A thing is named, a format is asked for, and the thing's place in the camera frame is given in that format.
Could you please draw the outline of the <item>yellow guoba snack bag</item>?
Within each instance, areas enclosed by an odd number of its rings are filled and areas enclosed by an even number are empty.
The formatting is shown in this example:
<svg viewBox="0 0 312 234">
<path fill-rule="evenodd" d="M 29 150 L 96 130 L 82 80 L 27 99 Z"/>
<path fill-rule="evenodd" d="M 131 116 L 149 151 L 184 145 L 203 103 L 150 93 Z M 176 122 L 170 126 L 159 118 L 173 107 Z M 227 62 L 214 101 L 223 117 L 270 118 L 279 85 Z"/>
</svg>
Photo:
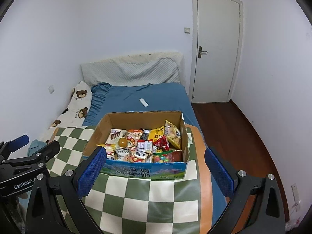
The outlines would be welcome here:
<svg viewBox="0 0 312 234">
<path fill-rule="evenodd" d="M 99 144 L 106 151 L 106 158 L 108 160 L 116 160 L 116 145 L 115 144 Z"/>
</svg>

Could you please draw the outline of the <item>white cookie snack packet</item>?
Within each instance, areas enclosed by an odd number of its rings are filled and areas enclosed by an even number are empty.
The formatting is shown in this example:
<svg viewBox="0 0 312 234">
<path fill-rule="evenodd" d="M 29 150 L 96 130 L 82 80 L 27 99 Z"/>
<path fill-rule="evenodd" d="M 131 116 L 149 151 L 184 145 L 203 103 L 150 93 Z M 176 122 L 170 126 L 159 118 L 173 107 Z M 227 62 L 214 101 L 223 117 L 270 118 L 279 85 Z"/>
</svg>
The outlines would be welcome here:
<svg viewBox="0 0 312 234">
<path fill-rule="evenodd" d="M 121 148 L 119 150 L 116 150 L 116 160 L 123 161 L 123 162 L 129 162 L 131 158 L 131 151 Z"/>
</svg>

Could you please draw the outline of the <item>white chocolate stick box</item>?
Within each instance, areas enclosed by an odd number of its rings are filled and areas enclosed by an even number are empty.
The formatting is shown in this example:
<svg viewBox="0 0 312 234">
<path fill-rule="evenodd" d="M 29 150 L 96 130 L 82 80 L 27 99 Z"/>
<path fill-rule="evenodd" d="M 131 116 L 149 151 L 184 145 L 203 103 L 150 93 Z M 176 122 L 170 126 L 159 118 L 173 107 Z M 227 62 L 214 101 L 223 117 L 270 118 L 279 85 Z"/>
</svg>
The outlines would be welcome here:
<svg viewBox="0 0 312 234">
<path fill-rule="evenodd" d="M 120 138 L 123 138 L 127 133 L 125 129 L 111 129 L 111 132 L 105 142 L 105 144 L 115 144 L 118 145 Z"/>
</svg>

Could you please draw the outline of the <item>orange panda snack bag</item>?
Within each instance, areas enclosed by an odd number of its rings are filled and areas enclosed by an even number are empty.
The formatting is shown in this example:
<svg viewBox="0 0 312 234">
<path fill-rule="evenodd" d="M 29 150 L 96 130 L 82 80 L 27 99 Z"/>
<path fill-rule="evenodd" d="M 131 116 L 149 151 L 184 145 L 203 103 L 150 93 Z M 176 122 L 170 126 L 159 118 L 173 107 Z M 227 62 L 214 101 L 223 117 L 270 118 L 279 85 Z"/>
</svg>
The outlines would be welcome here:
<svg viewBox="0 0 312 234">
<path fill-rule="evenodd" d="M 131 158 L 130 161 L 131 163 L 147 163 L 149 155 L 145 152 L 141 151 L 131 151 Z"/>
</svg>

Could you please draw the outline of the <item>orange sunflower seed panda bag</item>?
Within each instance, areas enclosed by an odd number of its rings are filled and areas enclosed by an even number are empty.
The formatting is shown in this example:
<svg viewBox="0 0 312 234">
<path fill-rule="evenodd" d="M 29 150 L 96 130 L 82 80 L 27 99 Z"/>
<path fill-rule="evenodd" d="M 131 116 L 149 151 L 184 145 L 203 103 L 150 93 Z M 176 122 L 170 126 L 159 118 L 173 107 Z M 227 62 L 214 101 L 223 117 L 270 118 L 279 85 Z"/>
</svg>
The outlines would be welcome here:
<svg viewBox="0 0 312 234">
<path fill-rule="evenodd" d="M 126 140 L 127 140 L 127 148 L 136 149 L 137 141 L 140 140 L 143 135 L 143 129 L 130 129 L 127 131 Z"/>
</svg>

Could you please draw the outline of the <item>colourful candy bag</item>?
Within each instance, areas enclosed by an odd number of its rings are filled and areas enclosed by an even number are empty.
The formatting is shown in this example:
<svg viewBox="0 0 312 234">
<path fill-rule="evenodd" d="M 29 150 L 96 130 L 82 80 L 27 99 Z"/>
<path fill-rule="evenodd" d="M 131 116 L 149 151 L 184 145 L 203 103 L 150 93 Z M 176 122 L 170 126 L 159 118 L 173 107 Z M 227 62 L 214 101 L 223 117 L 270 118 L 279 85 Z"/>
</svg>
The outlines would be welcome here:
<svg viewBox="0 0 312 234">
<path fill-rule="evenodd" d="M 153 163 L 171 163 L 173 151 L 155 153 L 152 156 Z"/>
</svg>

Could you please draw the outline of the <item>yellow clear puff snack bag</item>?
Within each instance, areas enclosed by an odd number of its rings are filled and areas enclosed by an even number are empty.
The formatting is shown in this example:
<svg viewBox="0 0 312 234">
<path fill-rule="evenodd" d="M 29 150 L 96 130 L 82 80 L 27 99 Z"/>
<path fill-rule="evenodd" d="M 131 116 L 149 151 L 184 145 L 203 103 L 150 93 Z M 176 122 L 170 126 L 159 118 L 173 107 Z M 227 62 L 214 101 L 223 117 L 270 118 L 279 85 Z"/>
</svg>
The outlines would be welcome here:
<svg viewBox="0 0 312 234">
<path fill-rule="evenodd" d="M 168 120 L 165 121 L 164 135 L 174 148 L 177 150 L 181 149 L 180 130 Z"/>
</svg>

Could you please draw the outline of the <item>small red snack packet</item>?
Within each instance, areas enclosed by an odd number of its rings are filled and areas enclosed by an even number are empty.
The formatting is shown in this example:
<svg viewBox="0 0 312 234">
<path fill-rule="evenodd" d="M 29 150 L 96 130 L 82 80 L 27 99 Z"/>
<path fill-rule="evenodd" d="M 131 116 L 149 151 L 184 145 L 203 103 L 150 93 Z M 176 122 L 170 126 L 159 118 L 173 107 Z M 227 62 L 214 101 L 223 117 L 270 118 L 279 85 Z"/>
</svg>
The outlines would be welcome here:
<svg viewBox="0 0 312 234">
<path fill-rule="evenodd" d="M 161 149 L 163 152 L 167 152 L 170 149 L 169 142 L 164 135 L 153 142 L 153 145 L 158 149 Z"/>
</svg>

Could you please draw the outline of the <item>black yellow large snack bag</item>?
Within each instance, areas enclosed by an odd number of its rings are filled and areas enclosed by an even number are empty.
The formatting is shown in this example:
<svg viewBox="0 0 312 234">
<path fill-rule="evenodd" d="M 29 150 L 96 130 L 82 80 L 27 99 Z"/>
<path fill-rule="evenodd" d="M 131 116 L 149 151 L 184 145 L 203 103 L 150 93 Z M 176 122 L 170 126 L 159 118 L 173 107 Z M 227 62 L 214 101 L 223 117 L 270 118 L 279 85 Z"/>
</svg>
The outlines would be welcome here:
<svg viewBox="0 0 312 234">
<path fill-rule="evenodd" d="M 153 142 L 157 141 L 159 138 L 164 135 L 164 126 L 155 129 L 144 129 L 143 134 L 140 137 L 140 140 Z"/>
</svg>

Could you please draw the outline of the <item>dark red jerky packet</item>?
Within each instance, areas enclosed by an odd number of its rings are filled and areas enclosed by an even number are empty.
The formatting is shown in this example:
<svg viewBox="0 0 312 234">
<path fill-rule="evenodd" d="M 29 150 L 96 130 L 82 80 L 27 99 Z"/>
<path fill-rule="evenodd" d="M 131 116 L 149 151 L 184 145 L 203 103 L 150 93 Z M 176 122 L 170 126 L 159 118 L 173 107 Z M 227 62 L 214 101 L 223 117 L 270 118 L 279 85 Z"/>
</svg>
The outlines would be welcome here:
<svg viewBox="0 0 312 234">
<path fill-rule="evenodd" d="M 174 150 L 169 154 L 170 162 L 183 162 L 183 152 L 182 150 Z"/>
</svg>

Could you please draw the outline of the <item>red white long snack packet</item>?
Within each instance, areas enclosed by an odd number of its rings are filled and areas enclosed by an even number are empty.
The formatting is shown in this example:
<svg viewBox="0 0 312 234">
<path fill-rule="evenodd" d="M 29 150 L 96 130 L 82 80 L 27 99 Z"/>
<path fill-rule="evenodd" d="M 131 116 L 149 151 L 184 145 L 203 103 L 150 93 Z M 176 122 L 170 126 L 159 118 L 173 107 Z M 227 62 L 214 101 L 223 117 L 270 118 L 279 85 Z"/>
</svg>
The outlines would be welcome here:
<svg viewBox="0 0 312 234">
<path fill-rule="evenodd" d="M 153 150 L 153 140 L 138 140 L 137 141 L 137 151 L 145 152 L 147 154 L 152 153 Z"/>
</svg>

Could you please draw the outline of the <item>green white checkered mat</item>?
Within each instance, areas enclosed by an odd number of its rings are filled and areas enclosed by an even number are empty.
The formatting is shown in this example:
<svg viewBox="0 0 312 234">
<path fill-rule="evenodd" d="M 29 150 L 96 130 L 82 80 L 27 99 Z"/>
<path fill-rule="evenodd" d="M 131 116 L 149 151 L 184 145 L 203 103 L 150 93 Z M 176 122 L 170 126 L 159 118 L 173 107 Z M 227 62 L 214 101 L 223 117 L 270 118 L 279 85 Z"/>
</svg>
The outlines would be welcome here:
<svg viewBox="0 0 312 234">
<path fill-rule="evenodd" d="M 207 233 L 213 225 L 210 171 L 197 127 L 188 125 L 190 160 L 182 179 L 100 174 L 82 202 L 104 233 Z"/>
</svg>

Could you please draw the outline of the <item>bear print pillow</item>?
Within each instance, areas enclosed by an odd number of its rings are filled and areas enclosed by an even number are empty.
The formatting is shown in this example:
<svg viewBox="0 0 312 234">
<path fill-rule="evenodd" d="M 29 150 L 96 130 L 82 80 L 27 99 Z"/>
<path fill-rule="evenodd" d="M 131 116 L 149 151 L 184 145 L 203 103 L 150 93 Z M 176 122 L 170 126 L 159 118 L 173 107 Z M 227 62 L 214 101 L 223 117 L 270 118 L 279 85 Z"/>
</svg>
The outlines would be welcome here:
<svg viewBox="0 0 312 234">
<path fill-rule="evenodd" d="M 39 136 L 38 140 L 47 142 L 57 128 L 82 126 L 90 110 L 92 96 L 93 94 L 90 87 L 84 81 L 80 81 L 73 88 L 71 99 L 66 109 L 53 121 L 51 126 Z"/>
</svg>

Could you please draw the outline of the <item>wall switch plate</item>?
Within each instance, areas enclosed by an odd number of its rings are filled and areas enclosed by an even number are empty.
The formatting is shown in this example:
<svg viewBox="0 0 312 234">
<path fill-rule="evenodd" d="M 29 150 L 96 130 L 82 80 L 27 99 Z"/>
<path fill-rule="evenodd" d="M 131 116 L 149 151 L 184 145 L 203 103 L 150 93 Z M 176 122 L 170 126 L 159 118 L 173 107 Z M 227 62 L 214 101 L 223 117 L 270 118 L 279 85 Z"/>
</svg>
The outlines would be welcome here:
<svg viewBox="0 0 312 234">
<path fill-rule="evenodd" d="M 48 91 L 49 91 L 49 93 L 52 95 L 52 94 L 54 93 L 54 86 L 53 86 L 53 85 L 50 85 L 50 86 L 48 87 Z"/>
</svg>

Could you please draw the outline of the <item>door side light switch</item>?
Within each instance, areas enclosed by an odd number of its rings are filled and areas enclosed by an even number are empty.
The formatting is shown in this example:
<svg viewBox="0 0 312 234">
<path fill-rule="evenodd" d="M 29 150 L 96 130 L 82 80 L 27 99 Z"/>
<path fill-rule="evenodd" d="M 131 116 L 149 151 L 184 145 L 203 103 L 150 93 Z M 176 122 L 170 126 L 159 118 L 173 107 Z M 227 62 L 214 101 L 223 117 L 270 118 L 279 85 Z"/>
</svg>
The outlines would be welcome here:
<svg viewBox="0 0 312 234">
<path fill-rule="evenodd" d="M 190 28 L 185 27 L 185 28 L 184 28 L 184 33 L 185 33 L 185 34 L 190 34 Z"/>
</svg>

